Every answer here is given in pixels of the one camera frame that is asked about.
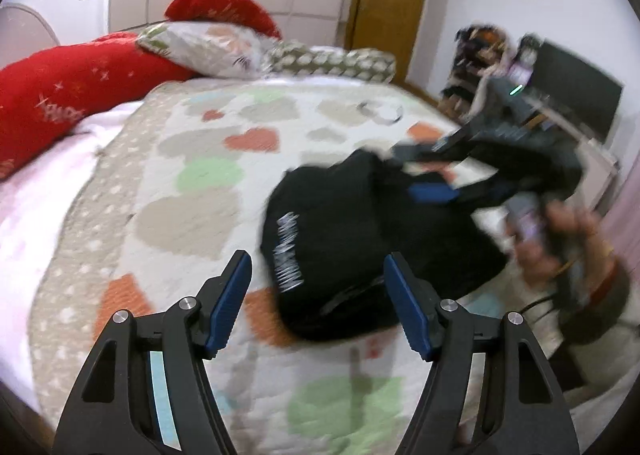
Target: pink blanket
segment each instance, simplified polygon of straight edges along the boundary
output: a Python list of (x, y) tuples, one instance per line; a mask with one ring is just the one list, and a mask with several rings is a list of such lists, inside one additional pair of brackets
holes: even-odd
[(142, 102), (83, 120), (13, 177), (0, 183), (0, 379), (35, 411), (27, 320), (58, 243), (66, 212), (91, 178), (98, 154)]

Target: red heart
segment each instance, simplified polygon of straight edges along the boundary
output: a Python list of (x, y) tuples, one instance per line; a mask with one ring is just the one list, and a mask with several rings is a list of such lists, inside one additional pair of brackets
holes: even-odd
[(224, 112), (218, 110), (208, 110), (202, 115), (203, 121), (218, 120), (225, 115)]
[(118, 309), (129, 309), (134, 316), (144, 316), (154, 312), (145, 293), (138, 286), (136, 277), (131, 273), (109, 282), (100, 301), (98, 316), (95, 318), (94, 341), (98, 339), (109, 318)]
[(278, 133), (272, 128), (250, 128), (244, 134), (225, 138), (224, 143), (230, 150), (245, 152), (277, 152), (280, 149)]
[(428, 123), (418, 121), (413, 127), (406, 131), (409, 137), (416, 143), (436, 141), (442, 134), (442, 130)]

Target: person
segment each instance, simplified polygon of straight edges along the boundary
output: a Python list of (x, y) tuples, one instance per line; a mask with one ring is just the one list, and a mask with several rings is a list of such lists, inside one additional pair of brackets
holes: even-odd
[[(572, 209), (555, 201), (546, 206), (548, 226), (556, 233), (584, 238), (584, 289), (590, 295), (585, 309), (559, 320), (564, 345), (585, 385), (565, 393), (573, 408), (613, 387), (640, 361), (640, 295), (623, 263), (604, 239), (593, 212)], [(535, 291), (550, 288), (560, 261), (535, 239), (514, 237), (514, 256), (524, 282)]]

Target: hand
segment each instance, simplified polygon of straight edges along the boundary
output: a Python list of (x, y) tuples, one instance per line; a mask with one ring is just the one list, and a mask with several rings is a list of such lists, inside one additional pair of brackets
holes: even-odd
[[(556, 233), (580, 234), (585, 245), (585, 288), (592, 293), (609, 276), (615, 265), (610, 247), (599, 231), (599, 219), (593, 212), (574, 210), (559, 201), (546, 206), (549, 227)], [(513, 228), (507, 225), (507, 233), (515, 236)], [(515, 237), (516, 260), (522, 268), (524, 281), (532, 289), (545, 289), (561, 267), (560, 260), (549, 255), (535, 240), (522, 242)]]

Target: heart pattern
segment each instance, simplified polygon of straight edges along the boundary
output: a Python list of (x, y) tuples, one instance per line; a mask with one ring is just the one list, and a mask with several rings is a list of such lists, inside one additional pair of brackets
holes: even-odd
[(258, 341), (280, 348), (298, 341), (282, 322), (271, 287), (247, 293), (242, 308)]
[(224, 144), (230, 150), (244, 152), (278, 152), (280, 150), (278, 132), (266, 127), (250, 128), (244, 134), (228, 136)]
[(120, 309), (129, 309), (133, 316), (144, 316), (154, 312), (145, 293), (140, 290), (136, 277), (131, 273), (109, 282), (100, 299), (98, 316), (94, 323), (94, 341), (98, 339), (113, 313)]
[(239, 196), (228, 186), (198, 188), (143, 207), (134, 221), (136, 238), (175, 255), (219, 260), (238, 224)]
[(406, 133), (417, 143), (437, 141), (442, 136), (442, 130), (422, 121), (417, 122)]
[(225, 115), (224, 112), (220, 112), (219, 110), (208, 110), (206, 111), (203, 115), (202, 115), (202, 120), (204, 122), (206, 121), (211, 121), (211, 120), (218, 120), (220, 118), (222, 118)]

